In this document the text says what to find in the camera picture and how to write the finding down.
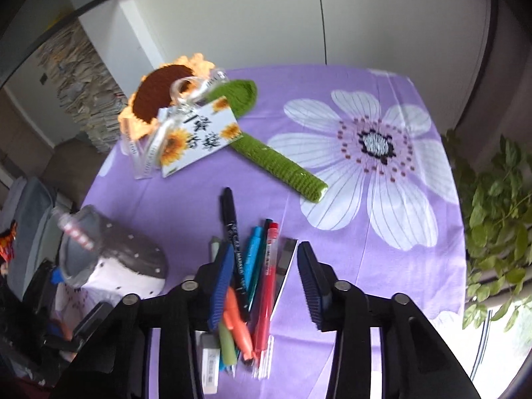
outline green plant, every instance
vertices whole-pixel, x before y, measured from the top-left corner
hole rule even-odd
[[[513,304],[506,324],[509,330],[519,312],[532,310],[532,296],[519,301],[525,268],[532,263],[529,229],[532,227],[532,192],[523,188],[523,167],[532,170],[532,155],[501,136],[500,150],[488,171],[475,172],[459,155],[459,139],[454,131],[442,137],[453,169],[465,228],[467,250],[467,297],[471,304],[464,313],[463,327],[482,325],[488,315],[482,303],[489,296],[509,288],[509,298],[491,317],[502,318]],[[494,279],[481,282],[484,272],[494,271]]]

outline metal bolt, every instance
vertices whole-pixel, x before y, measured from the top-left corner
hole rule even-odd
[[[334,287],[339,291],[349,291],[351,289],[351,284],[347,280],[338,280],[334,284]]]
[[[396,294],[394,299],[399,304],[407,304],[410,302],[410,298],[406,294]]]
[[[187,280],[181,284],[184,291],[194,291],[198,287],[198,282],[195,280]]]
[[[122,298],[122,302],[127,306],[131,306],[132,304],[135,304],[137,301],[138,301],[138,296],[135,294],[127,294],[124,298]]]

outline table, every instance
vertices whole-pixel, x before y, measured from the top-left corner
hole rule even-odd
[[[442,311],[461,314],[466,261],[458,197],[412,82],[343,66],[239,69],[228,76],[257,84],[256,106],[241,128],[318,175],[329,190],[319,204],[307,202],[231,148],[166,179],[135,180],[129,158],[115,146],[85,204],[160,245],[170,265],[165,291],[208,262],[209,240],[223,235],[218,197],[227,186],[242,239],[270,217],[281,236],[310,241],[321,262],[367,294],[406,293],[429,319]],[[311,322],[295,266],[271,333],[271,378],[258,382],[240,368],[235,380],[220,376],[217,396],[325,397],[334,335]],[[154,347],[151,397],[157,397],[157,362]]]

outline green pen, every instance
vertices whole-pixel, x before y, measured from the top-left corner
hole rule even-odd
[[[220,369],[222,366],[228,369],[233,378],[235,377],[235,366],[238,361],[235,351],[235,341],[232,338],[231,332],[225,326],[223,321],[218,324],[218,335],[220,336],[220,349],[222,351],[222,359],[220,360]]]

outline black marker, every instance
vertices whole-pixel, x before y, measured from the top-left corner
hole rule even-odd
[[[242,321],[249,321],[249,299],[247,296],[246,282],[244,280],[244,262],[240,251],[240,241],[238,240],[238,230],[236,227],[235,203],[233,202],[232,191],[229,187],[223,190],[221,198],[222,217],[227,238],[232,243],[235,252],[235,271],[233,273],[235,293],[238,301],[238,309]]]

